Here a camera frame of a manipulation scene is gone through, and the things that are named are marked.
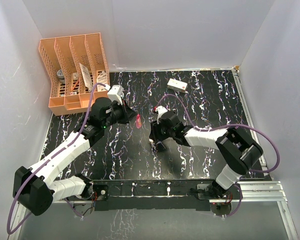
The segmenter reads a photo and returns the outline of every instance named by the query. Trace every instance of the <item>black marble surface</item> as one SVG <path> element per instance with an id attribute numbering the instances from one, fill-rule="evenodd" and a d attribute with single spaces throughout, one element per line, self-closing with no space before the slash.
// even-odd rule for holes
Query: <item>black marble surface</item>
<path id="1" fill-rule="evenodd" d="M 187 92 L 178 93 L 167 89 L 170 78 L 188 83 Z M 150 122 L 156 119 L 152 109 L 164 94 L 180 97 L 191 119 L 199 127 L 247 124 L 230 70 L 115 72 L 110 74 L 110 84 L 123 86 L 124 98 L 141 115 L 142 127 L 138 129 L 133 120 L 128 125 L 115 124 L 106 129 L 104 137 L 77 157 L 58 176 L 58 180 L 76 173 L 82 173 L 93 180 L 216 178 L 226 164 L 218 150 L 181 146 L 172 139 L 158 145 L 149 142 Z M 161 105 L 168 110 L 175 110 L 179 119 L 189 124 L 184 109 L 177 101 L 168 97 Z M 42 158 L 68 137 L 82 115 L 52 117 Z M 260 170 L 260 163 L 256 163 L 253 168 Z M 245 177 L 264 178 L 259 173 L 247 174 Z"/>

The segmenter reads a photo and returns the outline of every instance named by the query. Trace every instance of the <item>orange plastic organizer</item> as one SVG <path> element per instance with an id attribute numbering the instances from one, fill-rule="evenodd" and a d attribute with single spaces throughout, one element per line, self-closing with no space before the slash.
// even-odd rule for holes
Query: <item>orange plastic organizer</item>
<path id="1" fill-rule="evenodd" d="M 93 84 L 103 71 L 110 84 L 100 33 L 41 39 L 39 52 L 51 79 L 49 108 L 56 116 L 87 111 L 91 93 L 85 86 L 80 64 L 89 69 Z M 57 77 L 60 69 L 65 83 Z M 74 79 L 74 73 L 77 73 L 78 80 Z M 107 97 L 107 93 L 106 90 L 95 89 L 92 103 L 97 98 Z"/>

